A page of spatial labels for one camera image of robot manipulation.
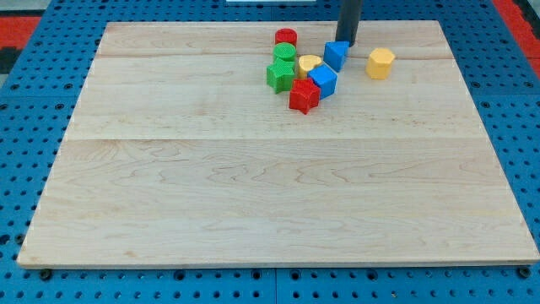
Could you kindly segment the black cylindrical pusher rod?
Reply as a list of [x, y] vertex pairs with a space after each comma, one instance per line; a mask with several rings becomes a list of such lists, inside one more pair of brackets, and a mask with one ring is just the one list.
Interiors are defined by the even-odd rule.
[[359, 27], [363, 0], [342, 0], [337, 20], [336, 41], [346, 41], [353, 46]]

